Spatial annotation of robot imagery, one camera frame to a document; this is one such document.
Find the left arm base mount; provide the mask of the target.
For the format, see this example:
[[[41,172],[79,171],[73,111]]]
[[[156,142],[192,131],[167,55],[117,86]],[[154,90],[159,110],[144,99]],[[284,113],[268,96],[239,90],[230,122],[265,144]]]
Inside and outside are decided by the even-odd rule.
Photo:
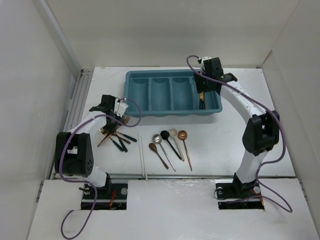
[[[97,187],[97,198],[94,210],[117,211],[127,209],[128,181],[110,179],[105,187]],[[95,191],[85,184],[79,188],[82,191],[81,210],[90,210],[94,203]]]

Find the copper knife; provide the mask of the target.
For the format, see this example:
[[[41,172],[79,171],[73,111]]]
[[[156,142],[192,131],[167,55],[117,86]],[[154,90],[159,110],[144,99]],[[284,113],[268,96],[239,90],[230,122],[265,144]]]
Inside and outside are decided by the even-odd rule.
[[[203,101],[203,109],[206,109],[206,99],[205,99],[205,92],[202,92],[202,101]]]

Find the white spoon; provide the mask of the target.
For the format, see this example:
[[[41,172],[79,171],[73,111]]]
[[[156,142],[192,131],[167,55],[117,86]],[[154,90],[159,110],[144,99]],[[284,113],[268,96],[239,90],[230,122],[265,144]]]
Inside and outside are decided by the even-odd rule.
[[[177,146],[177,149],[178,149],[178,152],[179,152],[179,155],[180,155],[180,160],[181,161],[185,161],[185,158],[184,158],[184,155],[183,155],[183,152],[181,150],[181,147],[180,147],[180,144],[179,144],[179,139],[178,139],[178,131],[175,129],[175,128],[172,128],[169,130],[169,135],[174,139],[175,141],[175,144]]]

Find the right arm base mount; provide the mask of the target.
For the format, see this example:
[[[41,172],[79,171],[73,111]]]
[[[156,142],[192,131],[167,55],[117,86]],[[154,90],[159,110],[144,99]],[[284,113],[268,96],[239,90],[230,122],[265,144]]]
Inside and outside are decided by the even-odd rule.
[[[232,182],[216,182],[214,197],[219,210],[264,210],[258,183],[237,192]]]

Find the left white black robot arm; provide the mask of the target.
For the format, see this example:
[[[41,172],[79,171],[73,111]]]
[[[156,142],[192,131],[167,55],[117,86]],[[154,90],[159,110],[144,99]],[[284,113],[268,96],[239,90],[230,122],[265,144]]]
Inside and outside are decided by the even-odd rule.
[[[59,132],[54,153],[55,172],[67,180],[75,177],[91,183],[100,198],[109,197],[112,192],[110,177],[95,166],[92,138],[100,130],[102,133],[114,131],[127,107],[120,99],[103,95],[100,104],[91,107],[81,123],[67,132]]]

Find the black spoon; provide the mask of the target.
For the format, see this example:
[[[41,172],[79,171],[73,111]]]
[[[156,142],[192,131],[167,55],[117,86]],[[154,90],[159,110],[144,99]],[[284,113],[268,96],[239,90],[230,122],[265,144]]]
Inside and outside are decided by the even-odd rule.
[[[180,160],[182,160],[182,158],[181,158],[181,156],[179,155],[179,153],[176,151],[176,149],[174,148],[174,146],[173,146],[173,145],[171,144],[171,142],[169,141],[169,136],[170,136],[169,132],[168,132],[167,130],[162,130],[162,131],[160,132],[160,136],[162,137],[163,140],[165,140],[165,141],[168,143],[168,145],[169,145],[170,148],[173,150],[173,152],[176,154],[176,156],[177,156]]]

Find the gold blade green knife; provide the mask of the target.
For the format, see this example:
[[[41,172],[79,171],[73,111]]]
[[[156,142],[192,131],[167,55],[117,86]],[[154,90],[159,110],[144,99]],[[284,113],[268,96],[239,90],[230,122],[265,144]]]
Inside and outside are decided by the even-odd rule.
[[[203,91],[199,94],[199,109],[206,109],[205,93]]]

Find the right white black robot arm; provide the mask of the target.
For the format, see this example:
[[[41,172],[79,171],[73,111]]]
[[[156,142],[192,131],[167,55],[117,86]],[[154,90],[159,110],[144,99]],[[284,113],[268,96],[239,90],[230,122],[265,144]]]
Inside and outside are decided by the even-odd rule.
[[[200,64],[200,71],[194,74],[197,92],[218,93],[233,106],[246,124],[242,136],[245,151],[240,167],[231,183],[216,184],[217,198],[227,200],[251,197],[253,188],[258,187],[257,171],[268,152],[279,142],[277,121],[280,116],[276,111],[268,113],[250,101],[238,79],[232,73],[224,73],[218,57],[206,56],[197,61]]]

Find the copper spoon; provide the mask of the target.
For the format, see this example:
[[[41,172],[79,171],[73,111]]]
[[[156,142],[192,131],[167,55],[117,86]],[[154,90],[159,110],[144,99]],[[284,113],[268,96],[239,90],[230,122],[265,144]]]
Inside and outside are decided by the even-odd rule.
[[[185,150],[185,153],[186,153],[186,156],[187,156],[187,161],[188,161],[188,164],[189,164],[189,168],[190,168],[190,171],[192,172],[193,171],[192,163],[191,163],[190,155],[189,155],[189,152],[188,152],[188,149],[187,149],[187,145],[186,145],[186,142],[185,142],[187,137],[188,137],[188,134],[187,134],[187,132],[185,130],[180,130],[178,132],[178,139],[183,142],[184,150]]]

